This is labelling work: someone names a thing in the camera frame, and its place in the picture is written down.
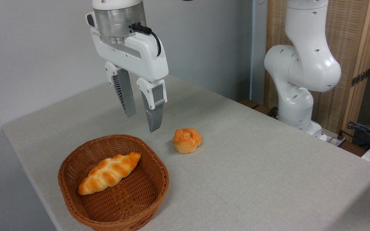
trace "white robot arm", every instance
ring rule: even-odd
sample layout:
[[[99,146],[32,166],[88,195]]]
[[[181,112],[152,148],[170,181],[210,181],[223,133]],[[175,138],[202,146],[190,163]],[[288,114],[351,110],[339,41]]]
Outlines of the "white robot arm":
[[[128,117],[136,114],[129,72],[139,76],[150,132],[158,129],[167,102],[168,75],[165,50],[146,27],[142,0],[93,0],[94,11],[86,15],[98,54],[107,62],[109,84],[115,87]]]
[[[327,8],[328,0],[288,0],[285,32],[294,46],[274,46],[265,56],[278,92],[278,119],[321,139],[326,137],[311,121],[313,98],[308,90],[328,92],[341,75],[326,42]]]

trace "elongated bread loaf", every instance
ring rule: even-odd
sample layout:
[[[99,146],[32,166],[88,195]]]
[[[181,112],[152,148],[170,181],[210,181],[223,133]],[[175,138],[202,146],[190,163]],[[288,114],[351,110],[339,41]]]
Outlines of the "elongated bread loaf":
[[[101,161],[97,167],[92,168],[88,177],[79,185],[80,195],[92,194],[105,190],[119,183],[127,177],[137,166],[141,154],[131,152],[128,155],[116,155]]]

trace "woven basket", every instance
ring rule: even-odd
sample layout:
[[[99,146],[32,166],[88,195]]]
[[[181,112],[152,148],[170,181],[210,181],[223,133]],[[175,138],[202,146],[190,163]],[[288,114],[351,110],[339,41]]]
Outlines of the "woven basket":
[[[130,152],[141,153],[141,159],[128,177],[101,192],[78,194],[81,181],[101,160]],[[77,221],[96,231],[134,231],[155,216],[168,191],[169,176],[159,157],[141,139],[110,135],[76,148],[62,163],[58,183],[66,207]]]

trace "bread roll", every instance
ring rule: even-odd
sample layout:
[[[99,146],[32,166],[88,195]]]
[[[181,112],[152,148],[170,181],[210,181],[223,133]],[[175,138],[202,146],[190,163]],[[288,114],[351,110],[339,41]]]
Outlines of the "bread roll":
[[[202,135],[193,128],[178,129],[172,139],[173,146],[182,154],[191,153],[197,150],[201,144]]]
[[[91,169],[78,187],[80,195],[92,194],[105,190],[119,183],[122,178],[127,177],[137,166],[141,154],[131,152],[128,155],[116,155],[101,161],[97,167]]]

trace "table surface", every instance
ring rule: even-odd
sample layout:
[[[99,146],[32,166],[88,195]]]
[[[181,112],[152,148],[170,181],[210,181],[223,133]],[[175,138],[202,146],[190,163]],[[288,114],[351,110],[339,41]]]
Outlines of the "table surface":
[[[153,133],[139,90],[137,114],[126,118],[109,85],[3,127],[57,230],[91,230],[66,208],[61,163],[82,143],[114,133],[144,140],[169,172],[166,198],[141,230],[370,230],[370,162],[176,77],[166,88]],[[203,136],[186,155],[172,145],[184,127]]]

